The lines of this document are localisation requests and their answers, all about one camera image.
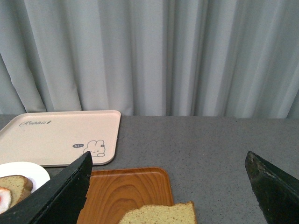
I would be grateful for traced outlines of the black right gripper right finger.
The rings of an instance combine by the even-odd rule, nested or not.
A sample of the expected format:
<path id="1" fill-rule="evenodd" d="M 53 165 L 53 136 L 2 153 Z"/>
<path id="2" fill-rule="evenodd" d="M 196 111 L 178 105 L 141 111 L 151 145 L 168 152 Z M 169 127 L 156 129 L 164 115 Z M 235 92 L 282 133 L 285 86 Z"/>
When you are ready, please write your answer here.
<path id="1" fill-rule="evenodd" d="M 260 209 L 269 224 L 299 222 L 299 181 L 249 151 L 245 168 Z"/>

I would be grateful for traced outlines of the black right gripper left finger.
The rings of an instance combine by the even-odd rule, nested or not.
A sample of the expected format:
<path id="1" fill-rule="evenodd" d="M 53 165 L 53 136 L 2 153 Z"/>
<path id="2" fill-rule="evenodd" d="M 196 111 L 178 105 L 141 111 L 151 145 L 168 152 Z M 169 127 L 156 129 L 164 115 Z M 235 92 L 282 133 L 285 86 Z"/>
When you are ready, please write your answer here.
<path id="1" fill-rule="evenodd" d="M 75 224 L 86 202 L 93 167 L 84 153 L 29 197 L 0 215 L 2 224 Z"/>

